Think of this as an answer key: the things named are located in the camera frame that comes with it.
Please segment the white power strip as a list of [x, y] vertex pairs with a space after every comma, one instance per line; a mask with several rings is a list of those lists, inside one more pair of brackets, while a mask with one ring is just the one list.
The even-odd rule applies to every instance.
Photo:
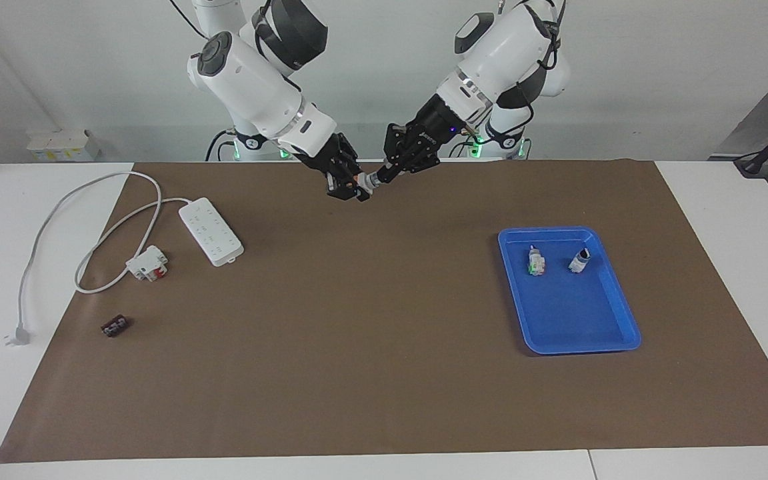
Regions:
[[179, 216], [214, 267], [232, 263], [244, 253], [240, 238], [207, 198], [202, 197], [180, 207]]

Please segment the brown paper table mat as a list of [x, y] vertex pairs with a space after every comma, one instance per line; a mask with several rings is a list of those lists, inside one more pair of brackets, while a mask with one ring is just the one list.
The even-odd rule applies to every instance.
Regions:
[[[245, 252], [213, 267], [166, 206], [168, 276], [74, 295], [1, 463], [768, 445], [768, 358], [652, 162], [448, 163], [366, 203], [299, 164], [137, 170]], [[562, 225], [600, 236], [638, 349], [525, 346], [497, 234]]]

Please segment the white red circuit breaker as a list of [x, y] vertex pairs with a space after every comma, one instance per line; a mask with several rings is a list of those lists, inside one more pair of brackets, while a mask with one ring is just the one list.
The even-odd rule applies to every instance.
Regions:
[[153, 282], [167, 275], [167, 264], [167, 256], [150, 245], [141, 254], [126, 261], [126, 271], [136, 279]]

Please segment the blue plastic tray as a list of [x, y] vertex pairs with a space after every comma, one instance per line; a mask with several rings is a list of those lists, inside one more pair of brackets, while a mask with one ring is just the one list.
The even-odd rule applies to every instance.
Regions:
[[[499, 232], [497, 242], [517, 322], [526, 346], [539, 355], [633, 351], [642, 334], [609, 255], [589, 227], [520, 227]], [[542, 276], [527, 272], [527, 252], [546, 259]], [[568, 271], [579, 250], [591, 260], [580, 274]]]

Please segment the white boxes stack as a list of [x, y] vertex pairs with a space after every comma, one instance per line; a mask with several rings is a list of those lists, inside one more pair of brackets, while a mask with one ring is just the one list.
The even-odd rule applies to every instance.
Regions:
[[94, 162], [101, 154], [97, 141], [83, 129], [31, 135], [25, 148], [42, 162]]

